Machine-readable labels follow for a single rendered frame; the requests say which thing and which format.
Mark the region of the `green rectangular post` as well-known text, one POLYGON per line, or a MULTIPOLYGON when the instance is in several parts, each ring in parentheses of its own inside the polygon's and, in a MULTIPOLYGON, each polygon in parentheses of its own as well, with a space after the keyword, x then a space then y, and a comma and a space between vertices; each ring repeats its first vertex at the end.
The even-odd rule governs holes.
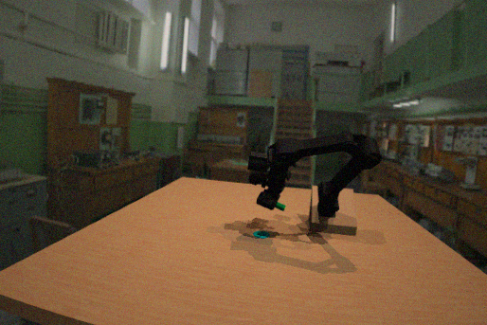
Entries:
POLYGON ((278 208, 279 210, 284 211, 285 205, 280 203, 280 202, 277 202, 275 208, 278 208))

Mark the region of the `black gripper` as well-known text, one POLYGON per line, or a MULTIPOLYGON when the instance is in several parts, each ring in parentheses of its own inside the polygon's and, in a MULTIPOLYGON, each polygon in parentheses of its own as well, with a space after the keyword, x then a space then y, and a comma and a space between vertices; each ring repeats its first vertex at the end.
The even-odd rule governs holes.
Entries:
POLYGON ((264 190, 260 193, 257 204, 273 210, 280 198, 280 194, 284 191, 286 185, 286 178, 289 181, 291 177, 291 172, 288 170, 287 175, 282 178, 275 177, 269 172, 267 174, 268 180, 266 182, 266 187, 268 190, 264 190))

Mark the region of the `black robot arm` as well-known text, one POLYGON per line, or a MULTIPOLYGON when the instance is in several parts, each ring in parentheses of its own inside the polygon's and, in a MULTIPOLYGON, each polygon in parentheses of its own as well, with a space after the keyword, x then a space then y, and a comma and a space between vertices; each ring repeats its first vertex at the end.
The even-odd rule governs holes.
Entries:
POLYGON ((247 169, 253 172, 248 180, 250 184, 261 184, 265 189, 269 172, 282 178, 287 175, 289 166, 295 167, 302 157, 343 151, 351 155, 352 159, 330 182, 322 181, 317 185, 318 215, 335 218, 335 213, 339 211, 339 192, 362 170, 372 169, 382 161, 376 139, 349 131, 304 140, 281 138, 268 147, 267 153, 250 152, 247 169))

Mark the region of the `teal circle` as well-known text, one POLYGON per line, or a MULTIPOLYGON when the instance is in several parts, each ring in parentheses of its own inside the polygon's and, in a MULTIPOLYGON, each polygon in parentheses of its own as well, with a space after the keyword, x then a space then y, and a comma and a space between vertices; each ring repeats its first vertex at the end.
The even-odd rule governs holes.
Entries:
POLYGON ((266 231, 255 231, 254 232, 254 236, 255 237, 258 237, 258 238, 265 239, 265 238, 268 238, 269 237, 269 234, 266 231))

